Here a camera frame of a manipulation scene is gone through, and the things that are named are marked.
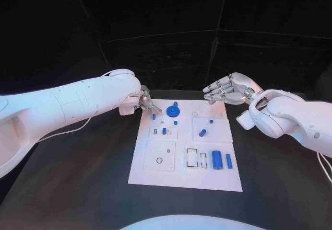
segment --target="white base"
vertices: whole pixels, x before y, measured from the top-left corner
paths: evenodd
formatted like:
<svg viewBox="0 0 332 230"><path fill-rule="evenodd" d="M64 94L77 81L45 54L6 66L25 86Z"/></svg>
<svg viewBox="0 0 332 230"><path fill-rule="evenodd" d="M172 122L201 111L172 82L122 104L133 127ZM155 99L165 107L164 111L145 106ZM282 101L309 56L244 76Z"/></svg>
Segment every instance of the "white base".
<svg viewBox="0 0 332 230"><path fill-rule="evenodd" d="M180 104L181 115L172 118L167 115L167 109L175 101ZM207 101L154 100L154 104L162 108L164 113L156 114L156 120L154 120L151 112L143 111L129 183L242 192L224 103L217 102L210 105ZM161 133L164 127L168 129L167 135ZM198 129L204 127L207 134L200 137ZM175 143L175 155L172 155L171 143ZM198 167L187 167L187 149L198 149ZM214 150L221 151L223 170L213 168ZM207 169L201 166L203 152L207 153ZM231 155L233 169L227 167L227 154ZM165 158L162 163L156 163L159 157Z"/></svg>

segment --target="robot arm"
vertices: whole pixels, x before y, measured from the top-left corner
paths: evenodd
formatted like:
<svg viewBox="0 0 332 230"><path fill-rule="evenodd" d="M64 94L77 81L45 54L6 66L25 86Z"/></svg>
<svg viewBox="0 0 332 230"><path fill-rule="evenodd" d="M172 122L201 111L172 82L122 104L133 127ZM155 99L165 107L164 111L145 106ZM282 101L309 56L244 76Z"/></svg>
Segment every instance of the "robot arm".
<svg viewBox="0 0 332 230"><path fill-rule="evenodd" d="M289 134L314 151L332 157L332 104L307 102L295 94L266 90L243 74L234 73L204 88L205 99L230 104L250 105L237 117L244 129L255 126L262 132L279 138Z"/></svg>
<svg viewBox="0 0 332 230"><path fill-rule="evenodd" d="M139 107L162 111L128 69L52 89L0 96L0 178L50 132L117 107L122 115Z"/></svg>

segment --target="table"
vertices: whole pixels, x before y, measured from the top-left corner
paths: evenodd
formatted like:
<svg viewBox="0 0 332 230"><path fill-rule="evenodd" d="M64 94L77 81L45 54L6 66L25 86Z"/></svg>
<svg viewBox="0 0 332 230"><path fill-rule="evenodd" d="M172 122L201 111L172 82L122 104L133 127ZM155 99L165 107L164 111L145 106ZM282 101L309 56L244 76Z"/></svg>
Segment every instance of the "table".
<svg viewBox="0 0 332 230"><path fill-rule="evenodd" d="M203 99L194 91L151 94ZM257 128L244 130L236 117L247 107L227 105L244 192L129 184L142 112L120 116L116 109L83 130L39 143L0 206L2 228L113 230L152 217L193 214L269 230L331 229L332 187L317 153L288 135L273 139Z"/></svg>

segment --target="small blue cylinder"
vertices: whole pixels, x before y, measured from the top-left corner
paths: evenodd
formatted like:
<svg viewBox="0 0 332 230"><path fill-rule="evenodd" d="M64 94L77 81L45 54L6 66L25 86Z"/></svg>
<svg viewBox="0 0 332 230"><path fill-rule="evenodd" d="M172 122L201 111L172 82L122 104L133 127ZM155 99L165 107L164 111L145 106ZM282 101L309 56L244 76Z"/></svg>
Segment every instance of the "small blue cylinder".
<svg viewBox="0 0 332 230"><path fill-rule="evenodd" d="M213 163L214 169L223 169L221 152L218 150L213 151Z"/></svg>
<svg viewBox="0 0 332 230"><path fill-rule="evenodd" d="M227 154L227 166L229 166L229 169L233 169L233 160L231 160L230 154Z"/></svg>
<svg viewBox="0 0 332 230"><path fill-rule="evenodd" d="M203 131L200 132L200 136L204 137L205 133L207 133L207 130L203 129Z"/></svg>

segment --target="cable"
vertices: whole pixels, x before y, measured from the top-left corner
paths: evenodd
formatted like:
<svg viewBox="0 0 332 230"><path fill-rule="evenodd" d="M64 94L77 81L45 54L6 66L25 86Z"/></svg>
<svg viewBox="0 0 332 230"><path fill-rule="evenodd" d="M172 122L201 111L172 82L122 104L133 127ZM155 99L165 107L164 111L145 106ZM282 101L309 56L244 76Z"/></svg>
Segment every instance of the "cable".
<svg viewBox="0 0 332 230"><path fill-rule="evenodd" d="M328 171L327 171L327 169L325 169L325 167L324 167L324 163L322 163L322 160L321 160L320 155L324 157L324 159L325 159L327 162L328 162L328 160L327 160L325 156L324 156L321 153L317 152L317 157L318 157L321 166L322 166L322 168L324 168L324 172L325 172L325 174L327 174L327 176L328 176L328 179L330 179L330 181L331 181L331 183L332 183L332 179L331 179L331 176L330 176L330 174L328 174Z"/></svg>
<svg viewBox="0 0 332 230"><path fill-rule="evenodd" d="M47 139L50 139L51 137L57 136L57 135L61 135L61 134L65 134L65 133L76 132L76 131L78 131L81 128L78 128L78 129L76 129L76 130L73 130L73 131L64 132L64 133L57 133L57 134L51 135L50 137L47 137L47 138L41 139L41 140L38 141L38 143L39 143L41 141L44 141L44 140L47 140Z"/></svg>

